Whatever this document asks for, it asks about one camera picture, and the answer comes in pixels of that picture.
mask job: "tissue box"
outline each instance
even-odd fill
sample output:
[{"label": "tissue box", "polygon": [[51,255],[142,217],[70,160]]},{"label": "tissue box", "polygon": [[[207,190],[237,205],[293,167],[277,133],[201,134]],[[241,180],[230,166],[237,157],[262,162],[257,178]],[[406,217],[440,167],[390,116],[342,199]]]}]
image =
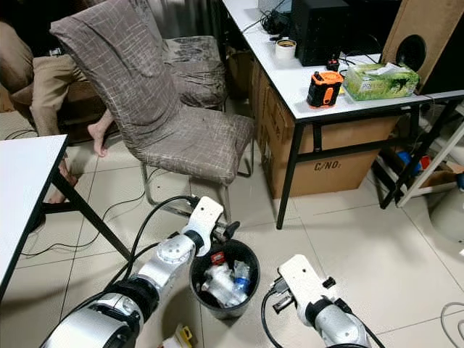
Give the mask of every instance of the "tissue box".
[{"label": "tissue box", "polygon": [[419,82],[419,75],[409,67],[388,63],[348,67],[344,87],[356,100],[410,96]]}]

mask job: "black trash can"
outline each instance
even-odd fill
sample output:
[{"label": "black trash can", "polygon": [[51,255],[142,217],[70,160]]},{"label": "black trash can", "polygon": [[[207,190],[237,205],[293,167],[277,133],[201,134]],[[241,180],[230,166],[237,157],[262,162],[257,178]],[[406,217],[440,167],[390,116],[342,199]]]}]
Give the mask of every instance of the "black trash can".
[{"label": "black trash can", "polygon": [[[230,307],[221,308],[216,298],[210,293],[202,291],[202,284],[207,280],[204,276],[212,262],[211,255],[216,252],[223,252],[229,268],[233,270],[233,262],[235,260],[245,262],[250,268],[250,283],[248,290],[248,298],[241,304]],[[225,244],[213,244],[210,252],[203,257],[196,257],[190,267],[190,287],[195,297],[204,305],[217,319],[231,319],[240,317],[245,313],[248,307],[249,300],[253,297],[258,284],[260,283],[260,263],[254,252],[240,241],[231,239]]]}]

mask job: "white table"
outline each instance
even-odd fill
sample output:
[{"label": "white table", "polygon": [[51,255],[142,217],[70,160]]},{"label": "white table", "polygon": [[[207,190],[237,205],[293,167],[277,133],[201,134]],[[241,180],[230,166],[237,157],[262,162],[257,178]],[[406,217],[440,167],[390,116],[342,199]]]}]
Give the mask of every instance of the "white table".
[{"label": "white table", "polygon": [[[257,8],[257,0],[223,0],[225,8],[228,10],[233,21],[240,31],[247,28],[253,22],[258,21],[262,13]],[[330,108],[312,109],[309,108],[306,98],[310,87],[310,77],[315,71],[324,71],[324,66],[317,67],[302,67],[297,58],[288,62],[281,62],[276,59],[274,54],[274,43],[270,41],[268,35],[262,28],[260,23],[246,30],[244,33],[245,41],[257,60],[262,65],[264,71],[268,75],[275,90],[279,93],[283,102],[289,108],[294,117],[295,129],[289,155],[289,163],[286,170],[286,178],[283,185],[283,193],[281,198],[281,206],[279,208],[277,228],[281,228],[283,218],[285,216],[286,204],[289,198],[291,181],[294,174],[294,169],[297,163],[310,160],[319,160],[326,157],[334,157],[343,154],[356,152],[365,152],[382,147],[392,146],[395,144],[404,144],[406,139],[398,141],[377,141],[375,143],[361,144],[357,146],[346,146],[345,148],[334,150],[323,150],[308,154],[299,154],[299,145],[301,137],[306,125],[324,125],[329,123],[350,122],[353,120],[368,119],[373,117],[382,117],[391,115],[393,111],[403,113],[411,111],[414,121],[418,123],[419,106],[422,104],[431,104],[436,102],[450,102],[452,106],[456,106],[464,99],[464,90],[452,91],[431,95],[412,95],[405,98],[395,99],[379,99],[372,101],[355,101],[349,94],[339,96],[336,105]],[[349,60],[357,60],[361,62],[369,62],[367,57],[353,57]],[[346,65],[341,65],[340,69],[345,69]],[[446,108],[441,116],[446,118],[454,107]],[[415,135],[417,128],[414,127],[410,134],[410,139]],[[402,183],[399,183],[393,192],[391,192],[385,200],[382,201],[381,207],[385,208],[393,198],[397,198],[399,187],[407,180],[400,178]]]},{"label": "white table", "polygon": [[[0,141],[0,301],[28,234],[41,214],[80,210],[126,258],[128,250],[59,174],[67,136]],[[53,183],[69,203],[43,204]]]}]

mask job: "black table leg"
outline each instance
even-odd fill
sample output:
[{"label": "black table leg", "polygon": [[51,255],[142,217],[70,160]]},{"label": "black table leg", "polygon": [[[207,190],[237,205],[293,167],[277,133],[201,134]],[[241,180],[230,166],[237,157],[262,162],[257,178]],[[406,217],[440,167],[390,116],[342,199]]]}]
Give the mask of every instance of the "black table leg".
[{"label": "black table leg", "polygon": [[290,155],[289,155],[289,163],[287,163],[285,181],[283,182],[281,205],[278,208],[278,217],[277,217],[277,229],[278,230],[282,229],[283,219],[285,218],[287,202],[289,201],[289,196],[290,196],[291,182],[293,180],[293,174],[295,173],[295,167],[297,166],[299,145],[302,142],[304,129],[305,129],[305,125],[297,123],[295,125],[295,129],[293,132],[293,139],[291,140],[291,148],[290,148]]},{"label": "black table leg", "polygon": [[448,117],[455,111],[456,106],[460,102],[460,100],[451,100],[448,102],[447,106],[442,111],[442,114],[439,116],[438,120],[436,120],[436,122],[434,123],[430,132],[428,132],[428,134],[425,136],[418,150],[414,152],[411,162],[409,162],[406,168],[399,175],[398,180],[395,183],[394,189],[390,190],[389,193],[386,195],[385,199],[380,203],[381,209],[386,209],[389,206],[392,199],[398,194],[399,190],[401,189],[401,186],[404,183],[406,183],[406,181],[413,173],[414,168],[418,165],[419,161],[421,160],[422,156],[426,154],[430,145],[432,145],[436,137],[440,135],[440,131],[442,130]]},{"label": "black table leg", "polygon": [[66,181],[66,179],[57,171],[51,182],[59,189],[59,191],[70,200],[73,207],[86,217],[88,221],[100,232],[104,238],[108,240],[116,250],[129,260],[131,254],[124,244],[116,237],[109,229],[106,223],[90,208],[87,202],[78,194],[78,192]]}]

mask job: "trash can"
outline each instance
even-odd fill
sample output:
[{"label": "trash can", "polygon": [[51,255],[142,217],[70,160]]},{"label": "trash can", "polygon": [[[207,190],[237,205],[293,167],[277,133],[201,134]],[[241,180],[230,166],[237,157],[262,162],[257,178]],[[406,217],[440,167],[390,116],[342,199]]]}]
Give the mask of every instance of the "trash can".
[{"label": "trash can", "polygon": [[435,230],[457,243],[464,243],[464,173],[456,175],[457,187],[436,206],[430,221]]},{"label": "trash can", "polygon": [[[221,308],[216,298],[210,293],[202,291],[202,284],[207,280],[205,270],[211,265],[211,255],[223,252],[229,268],[233,270],[235,260],[245,262],[250,268],[250,283],[248,298],[234,307]],[[196,257],[190,267],[190,287],[198,301],[204,305],[217,319],[231,319],[245,313],[250,299],[253,297],[260,283],[260,264],[254,252],[244,243],[231,239],[225,244],[213,244],[210,252],[203,257]]]}]

